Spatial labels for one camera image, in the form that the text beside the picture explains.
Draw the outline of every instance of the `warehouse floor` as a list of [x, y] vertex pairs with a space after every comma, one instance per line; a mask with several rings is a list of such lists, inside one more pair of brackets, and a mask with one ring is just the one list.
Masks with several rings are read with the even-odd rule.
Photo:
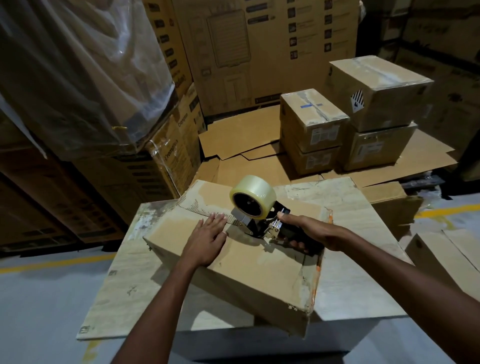
[[[413, 231], [465, 228], [480, 239], [480, 194], [436, 200]], [[402, 239], [405, 248], [409, 239]], [[78, 342], [75, 335], [114, 254], [101, 248], [0, 262], [0, 351], [5, 364], [109, 363], [123, 340]], [[186, 360], [172, 354], [171, 363]], [[409, 318], [384, 320], [343, 358], [297, 363], [452, 363]]]

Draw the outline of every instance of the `plastic sheet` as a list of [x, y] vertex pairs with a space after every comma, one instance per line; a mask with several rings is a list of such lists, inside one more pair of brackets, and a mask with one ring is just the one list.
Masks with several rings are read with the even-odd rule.
[[63, 160], [134, 153], [174, 84], [140, 0], [0, 5], [0, 89]]

